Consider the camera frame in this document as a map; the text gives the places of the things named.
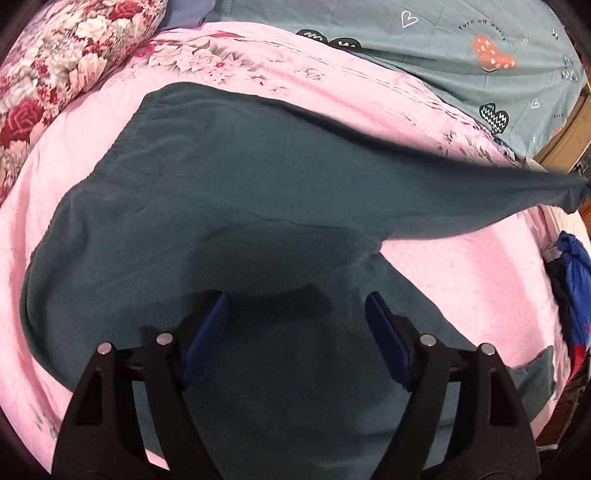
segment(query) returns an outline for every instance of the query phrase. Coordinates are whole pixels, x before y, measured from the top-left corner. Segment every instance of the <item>pink floral bedding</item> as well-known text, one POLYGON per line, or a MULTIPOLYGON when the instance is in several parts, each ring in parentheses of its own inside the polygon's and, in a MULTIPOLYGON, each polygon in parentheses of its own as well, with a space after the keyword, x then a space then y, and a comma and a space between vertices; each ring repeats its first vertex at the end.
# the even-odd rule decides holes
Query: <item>pink floral bedding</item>
MULTIPOLYGON (((56 118, 0 209, 0 404, 46 468, 71 394, 28 352, 18 317, 25 269, 62 196, 93 170, 144 95, 173 82, 281 99, 412 147, 511 165, 472 118, 443 103, 416 78, 307 38, 238 23, 153 38, 56 118)), ((494 343, 508 365, 524 364, 553 346, 559 394, 570 364, 526 217, 514 215, 455 238, 387 241, 382 253, 470 341, 494 343)), ((552 399, 540 413, 534 433, 555 403, 552 399)))

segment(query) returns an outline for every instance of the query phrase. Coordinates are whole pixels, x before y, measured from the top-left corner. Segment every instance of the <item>orange heart print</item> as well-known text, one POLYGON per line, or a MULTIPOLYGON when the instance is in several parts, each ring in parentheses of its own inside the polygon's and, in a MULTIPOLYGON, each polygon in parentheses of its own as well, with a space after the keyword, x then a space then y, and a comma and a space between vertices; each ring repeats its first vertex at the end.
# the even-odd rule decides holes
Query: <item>orange heart print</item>
POLYGON ((478 61, 485 72, 495 72, 500 69, 514 69, 517 62, 511 55, 499 52, 496 45, 484 35, 478 35, 472 43, 478 61))

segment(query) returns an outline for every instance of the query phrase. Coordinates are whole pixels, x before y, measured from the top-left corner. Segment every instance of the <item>blue cloth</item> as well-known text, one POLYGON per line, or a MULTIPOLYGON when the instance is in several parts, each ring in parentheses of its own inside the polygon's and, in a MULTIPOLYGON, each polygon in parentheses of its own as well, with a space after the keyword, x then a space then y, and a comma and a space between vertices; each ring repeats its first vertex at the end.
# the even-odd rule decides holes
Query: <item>blue cloth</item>
POLYGON ((166 14, 157 32, 199 27, 215 3, 215 0, 168 0, 166 14))
POLYGON ((569 314, 573 322, 570 346, 589 347, 591 338, 591 258, 574 235, 560 232, 556 246, 566 267, 566 284, 571 299, 569 314))

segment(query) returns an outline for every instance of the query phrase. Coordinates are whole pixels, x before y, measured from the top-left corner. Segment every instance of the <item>wooden bed frame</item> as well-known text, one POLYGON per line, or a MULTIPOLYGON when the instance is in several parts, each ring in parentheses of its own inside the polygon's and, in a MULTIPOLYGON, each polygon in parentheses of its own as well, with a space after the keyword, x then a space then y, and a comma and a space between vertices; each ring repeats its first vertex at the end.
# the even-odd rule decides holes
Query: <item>wooden bed frame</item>
POLYGON ((570 172, 591 144, 591 87, 585 86, 566 125, 534 157, 546 170, 570 172))

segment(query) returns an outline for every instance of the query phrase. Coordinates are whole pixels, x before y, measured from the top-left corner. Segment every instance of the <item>metal pin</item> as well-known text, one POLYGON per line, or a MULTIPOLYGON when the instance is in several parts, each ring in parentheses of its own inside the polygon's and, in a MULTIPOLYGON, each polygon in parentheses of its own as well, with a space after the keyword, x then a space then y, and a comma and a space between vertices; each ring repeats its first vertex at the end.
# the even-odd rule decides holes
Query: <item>metal pin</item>
POLYGON ((109 342, 101 343, 97 348, 96 351, 99 352, 101 355, 106 355, 113 349, 113 345, 109 342))
POLYGON ((429 333, 421 335, 420 340, 424 346, 433 346, 437 343, 437 339, 429 333))
POLYGON ((480 349, 482 350, 482 353, 484 353, 485 355, 494 355, 496 353, 496 349, 495 347, 493 347, 490 343, 483 343, 480 346, 480 349))
POLYGON ((169 345, 173 342, 173 334, 164 332, 156 337, 156 343, 159 345, 169 345))

